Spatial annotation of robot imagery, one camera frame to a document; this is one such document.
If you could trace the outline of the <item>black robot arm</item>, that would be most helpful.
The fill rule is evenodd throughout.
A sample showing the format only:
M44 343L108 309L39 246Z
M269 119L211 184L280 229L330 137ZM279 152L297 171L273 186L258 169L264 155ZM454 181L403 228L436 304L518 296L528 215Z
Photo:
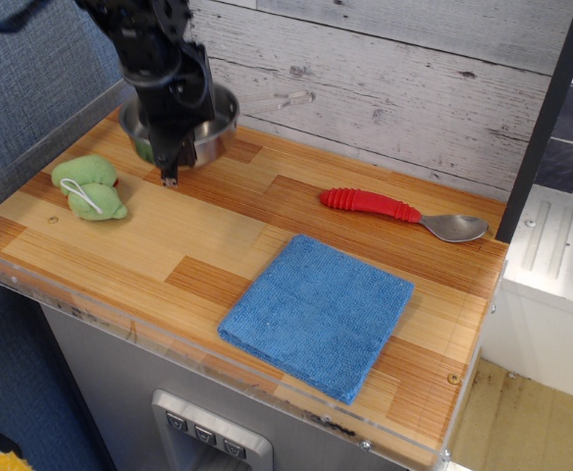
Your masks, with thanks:
M180 166L197 161L194 130L215 118L205 47L184 39L186 1L79 1L119 56L122 76L139 101L154 165L164 186L178 185Z

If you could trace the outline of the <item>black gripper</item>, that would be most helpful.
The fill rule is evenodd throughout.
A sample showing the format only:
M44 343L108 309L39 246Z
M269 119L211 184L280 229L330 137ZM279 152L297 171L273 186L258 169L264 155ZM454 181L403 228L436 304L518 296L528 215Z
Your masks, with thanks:
M125 41L119 57L124 78L136 89L162 185L177 187L178 166L196 164L194 130L216 115L206 49L197 42Z

